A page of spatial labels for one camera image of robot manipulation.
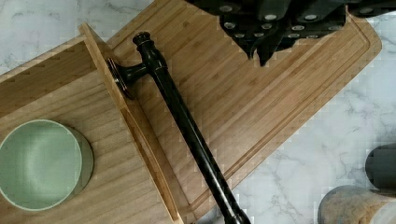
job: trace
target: rivet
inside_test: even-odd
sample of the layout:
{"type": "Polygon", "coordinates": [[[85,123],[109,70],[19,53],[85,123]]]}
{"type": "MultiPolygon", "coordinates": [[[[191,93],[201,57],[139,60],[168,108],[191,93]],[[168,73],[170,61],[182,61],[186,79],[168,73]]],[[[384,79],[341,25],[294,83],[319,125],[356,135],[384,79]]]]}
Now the rivet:
{"type": "Polygon", "coordinates": [[[256,33],[256,34],[254,34],[254,36],[256,36],[256,37],[262,37],[262,36],[264,36],[264,33],[256,33]]]}
{"type": "Polygon", "coordinates": [[[234,36],[235,36],[236,38],[243,38],[243,37],[245,37],[244,34],[235,34],[234,36]]]}
{"type": "Polygon", "coordinates": [[[373,12],[374,10],[371,7],[364,7],[362,8],[359,13],[360,14],[369,14],[371,12],[373,12]]]}
{"type": "Polygon", "coordinates": [[[277,15],[269,14],[269,15],[265,15],[264,18],[268,21],[273,21],[277,18],[277,15]]]}
{"type": "Polygon", "coordinates": [[[234,22],[224,22],[224,27],[227,29],[233,29],[235,28],[236,24],[234,22]]]}
{"type": "Polygon", "coordinates": [[[295,25],[295,26],[291,27],[291,30],[293,30],[293,31],[301,31],[303,29],[305,29],[305,27],[302,25],[295,25]]]}
{"type": "Polygon", "coordinates": [[[272,28],[272,24],[271,23],[265,23],[262,25],[262,29],[264,30],[269,30],[272,28]]]}
{"type": "Polygon", "coordinates": [[[299,34],[290,34],[290,35],[288,35],[288,38],[298,38],[298,37],[300,37],[299,34]]]}
{"type": "Polygon", "coordinates": [[[317,39],[319,36],[318,35],[308,35],[306,38],[307,39],[317,39]]]}
{"type": "Polygon", "coordinates": [[[329,27],[329,30],[337,31],[337,30],[341,30],[342,28],[343,28],[343,26],[334,25],[334,26],[330,26],[330,27],[329,27]]]}
{"type": "Polygon", "coordinates": [[[307,15],[307,16],[304,17],[304,19],[306,21],[313,21],[313,20],[316,20],[317,17],[318,17],[317,15],[307,15]]]}
{"type": "Polygon", "coordinates": [[[227,5],[221,6],[221,7],[219,7],[219,9],[222,12],[231,12],[231,11],[233,11],[233,8],[231,6],[227,6],[227,5]]]}

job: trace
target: bowl rim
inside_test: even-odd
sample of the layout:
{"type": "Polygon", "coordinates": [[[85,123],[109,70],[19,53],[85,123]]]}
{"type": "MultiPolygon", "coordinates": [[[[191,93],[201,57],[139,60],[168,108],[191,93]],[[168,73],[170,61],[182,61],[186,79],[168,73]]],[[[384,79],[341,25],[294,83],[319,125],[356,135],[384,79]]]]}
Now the bowl rim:
{"type": "Polygon", "coordinates": [[[71,135],[73,136],[73,140],[74,140],[74,142],[75,142],[75,146],[78,146],[79,170],[78,170],[78,176],[75,178],[75,183],[74,183],[74,185],[73,185],[73,188],[71,188],[71,189],[65,194],[65,196],[62,197],[61,200],[59,200],[59,201],[56,202],[56,203],[53,203],[53,204],[50,205],[50,206],[46,206],[46,207],[43,207],[43,208],[28,208],[28,207],[24,207],[24,206],[21,206],[21,205],[15,203],[15,202],[13,202],[13,201],[10,200],[10,199],[8,198],[8,196],[3,192],[2,188],[1,188],[1,185],[0,185],[0,193],[6,198],[6,200],[7,200],[9,203],[11,203],[12,205],[14,205],[14,206],[16,206],[16,207],[18,207],[18,208],[20,208],[20,209],[22,209],[22,210],[31,211],[31,212],[39,212],[39,211],[44,211],[44,210],[53,208],[53,207],[57,206],[58,204],[64,202],[68,197],[70,197],[70,195],[72,195],[73,191],[75,190],[75,188],[76,188],[76,186],[78,185],[78,182],[79,182],[79,180],[80,180],[80,178],[81,178],[82,165],[83,165],[83,164],[82,164],[83,158],[82,158],[82,152],[81,152],[81,145],[80,145],[80,143],[78,142],[76,135],[70,130],[71,128],[69,128],[69,127],[67,127],[67,126],[65,126],[65,125],[62,125],[61,123],[56,122],[56,121],[54,121],[54,120],[50,120],[50,119],[32,119],[32,120],[29,120],[29,121],[27,121],[27,122],[24,122],[23,124],[21,124],[21,125],[19,125],[18,127],[14,128],[10,133],[8,133],[8,135],[4,138],[3,142],[0,144],[0,151],[2,150],[4,143],[8,140],[8,138],[9,138],[13,133],[15,133],[19,128],[21,128],[21,127],[23,127],[23,126],[26,126],[26,125],[28,125],[28,124],[31,124],[31,123],[35,123],[35,122],[47,122],[47,123],[56,124],[56,125],[60,126],[61,128],[65,129],[65,130],[67,131],[68,134],[71,134],[71,135]]]}

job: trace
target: green bowl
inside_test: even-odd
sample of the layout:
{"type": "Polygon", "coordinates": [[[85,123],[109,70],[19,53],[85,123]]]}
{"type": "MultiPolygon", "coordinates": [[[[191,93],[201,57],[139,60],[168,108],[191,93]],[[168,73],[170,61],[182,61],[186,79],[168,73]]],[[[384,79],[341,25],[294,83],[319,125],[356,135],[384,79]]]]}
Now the green bowl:
{"type": "Polygon", "coordinates": [[[50,209],[87,185],[92,150],[77,131],[37,119],[14,129],[0,146],[0,192],[27,211],[50,209]]]}

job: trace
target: countertop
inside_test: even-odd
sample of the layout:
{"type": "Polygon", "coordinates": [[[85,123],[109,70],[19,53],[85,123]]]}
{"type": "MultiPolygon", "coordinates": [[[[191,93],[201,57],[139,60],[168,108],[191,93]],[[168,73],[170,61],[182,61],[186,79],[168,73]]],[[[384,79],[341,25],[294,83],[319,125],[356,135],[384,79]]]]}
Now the countertop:
{"type": "MultiPolygon", "coordinates": [[[[0,0],[0,74],[78,35],[83,22],[107,40],[150,2],[0,0]]],[[[331,189],[373,187],[366,156],[396,142],[396,13],[369,22],[383,43],[379,55],[233,190],[252,223],[317,223],[331,189]]],[[[222,223],[220,212],[200,223],[222,223]]]]}

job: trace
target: black metal rod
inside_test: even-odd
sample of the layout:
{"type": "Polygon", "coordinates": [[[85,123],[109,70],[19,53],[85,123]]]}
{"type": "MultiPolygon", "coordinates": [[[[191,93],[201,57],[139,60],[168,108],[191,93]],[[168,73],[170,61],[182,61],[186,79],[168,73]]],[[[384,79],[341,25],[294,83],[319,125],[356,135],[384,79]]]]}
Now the black metal rod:
{"type": "Polygon", "coordinates": [[[238,206],[204,137],[199,131],[189,109],[184,104],[167,69],[158,69],[151,76],[160,89],[163,99],[177,123],[177,127],[183,134],[192,156],[195,158],[207,185],[212,191],[221,213],[226,219],[225,223],[249,223],[248,217],[238,206]]]}
{"type": "Polygon", "coordinates": [[[209,147],[206,144],[190,110],[181,97],[175,82],[169,75],[166,61],[161,53],[155,48],[154,42],[150,40],[149,33],[141,33],[134,37],[137,50],[142,56],[139,69],[118,69],[120,78],[127,86],[130,86],[134,77],[141,77],[141,73],[127,74],[126,71],[147,71],[158,86],[177,127],[190,148],[191,154],[198,164],[213,197],[215,198],[221,213],[224,215],[226,224],[249,224],[248,216],[239,207],[231,192],[220,168],[218,167],[209,147]]]}

